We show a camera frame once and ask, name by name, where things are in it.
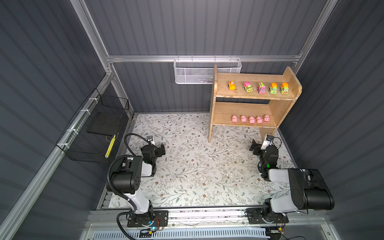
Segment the pink toy pig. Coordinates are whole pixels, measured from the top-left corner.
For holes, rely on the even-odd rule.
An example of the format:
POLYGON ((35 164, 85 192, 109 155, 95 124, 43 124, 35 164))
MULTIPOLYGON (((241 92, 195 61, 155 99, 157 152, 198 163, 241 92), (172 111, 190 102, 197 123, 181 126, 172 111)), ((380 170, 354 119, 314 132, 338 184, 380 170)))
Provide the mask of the pink toy pig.
POLYGON ((264 115, 264 122, 268 123, 270 121, 270 116, 269 115, 264 115))
POLYGON ((258 124, 262 124, 264 122, 264 119, 260 116, 257 116, 256 121, 258 124))
POLYGON ((236 123, 238 122, 238 117, 235 116, 235 115, 233 115, 233 116, 232 116, 232 122, 233 122, 234 124, 236 124, 236 123))
POLYGON ((241 116, 241 122, 242 122, 242 123, 246 123, 246 122, 247 122, 247 119, 248 119, 248 118, 247 118, 245 115, 242 115, 242 116, 241 116))
POLYGON ((253 116, 249 117, 249 122, 251 125, 254 125, 256 123, 256 119, 253 116))

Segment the pink toy pig bottom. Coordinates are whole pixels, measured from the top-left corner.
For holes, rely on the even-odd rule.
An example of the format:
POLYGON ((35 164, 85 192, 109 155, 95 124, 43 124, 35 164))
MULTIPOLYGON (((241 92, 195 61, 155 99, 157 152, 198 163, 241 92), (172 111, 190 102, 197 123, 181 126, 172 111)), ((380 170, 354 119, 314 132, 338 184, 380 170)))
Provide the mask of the pink toy pig bottom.
POLYGON ((253 116, 249 117, 249 122, 251 125, 254 125, 256 123, 256 119, 253 116))

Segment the pink green striped toy truck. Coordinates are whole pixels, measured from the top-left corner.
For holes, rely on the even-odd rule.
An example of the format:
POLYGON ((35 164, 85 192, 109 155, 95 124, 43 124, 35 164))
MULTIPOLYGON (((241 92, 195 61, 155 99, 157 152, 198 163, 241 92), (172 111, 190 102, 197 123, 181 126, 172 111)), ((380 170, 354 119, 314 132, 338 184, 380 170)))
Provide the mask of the pink green striped toy truck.
POLYGON ((263 82, 258 83, 257 91, 259 94, 265 94, 266 93, 266 85, 263 82))

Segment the orange green mixer toy truck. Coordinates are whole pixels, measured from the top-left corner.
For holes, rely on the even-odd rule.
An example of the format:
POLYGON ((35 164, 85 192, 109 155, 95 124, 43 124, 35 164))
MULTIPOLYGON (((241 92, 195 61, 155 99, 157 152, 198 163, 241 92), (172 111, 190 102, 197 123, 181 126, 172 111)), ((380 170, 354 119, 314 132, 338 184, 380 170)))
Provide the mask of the orange green mixer toy truck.
POLYGON ((270 94, 276 95, 278 92, 278 85, 276 83, 271 83, 269 87, 270 94))

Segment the orange toy car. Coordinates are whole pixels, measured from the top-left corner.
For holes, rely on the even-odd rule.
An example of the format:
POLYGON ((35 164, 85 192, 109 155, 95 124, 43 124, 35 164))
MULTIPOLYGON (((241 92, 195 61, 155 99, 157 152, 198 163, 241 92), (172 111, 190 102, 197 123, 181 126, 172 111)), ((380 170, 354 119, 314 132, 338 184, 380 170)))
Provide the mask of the orange toy car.
POLYGON ((229 88, 229 90, 231 90, 231 91, 236 90, 235 82, 234 82, 234 81, 230 81, 230 82, 228 83, 228 88, 229 88))

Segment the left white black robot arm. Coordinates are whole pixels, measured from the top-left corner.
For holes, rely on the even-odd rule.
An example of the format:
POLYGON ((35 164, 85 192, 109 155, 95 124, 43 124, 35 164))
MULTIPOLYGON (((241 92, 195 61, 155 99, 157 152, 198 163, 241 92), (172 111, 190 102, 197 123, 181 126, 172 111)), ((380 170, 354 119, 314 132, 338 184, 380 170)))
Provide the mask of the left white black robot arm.
POLYGON ((107 172, 107 190, 131 205, 128 217, 134 224, 151 226, 155 213, 151 201, 140 190, 141 178, 153 177, 156 160, 166 154, 165 146, 149 144, 141 148, 141 156, 122 155, 110 164, 107 172))

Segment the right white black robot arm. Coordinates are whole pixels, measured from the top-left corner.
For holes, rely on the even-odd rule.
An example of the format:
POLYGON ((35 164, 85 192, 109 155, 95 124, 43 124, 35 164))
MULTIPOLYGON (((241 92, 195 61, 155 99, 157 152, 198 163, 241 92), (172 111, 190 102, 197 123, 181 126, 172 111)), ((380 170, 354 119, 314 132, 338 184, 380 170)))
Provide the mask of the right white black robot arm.
POLYGON ((277 166, 279 147, 274 144, 275 137, 267 135, 262 144, 252 141, 250 151, 259 157, 258 171, 267 182, 287 184, 290 193, 280 197, 269 197, 263 205, 248 208, 245 216, 250 224, 286 224, 288 213, 308 210, 332 210, 335 206, 321 173, 317 169, 280 169, 277 166))

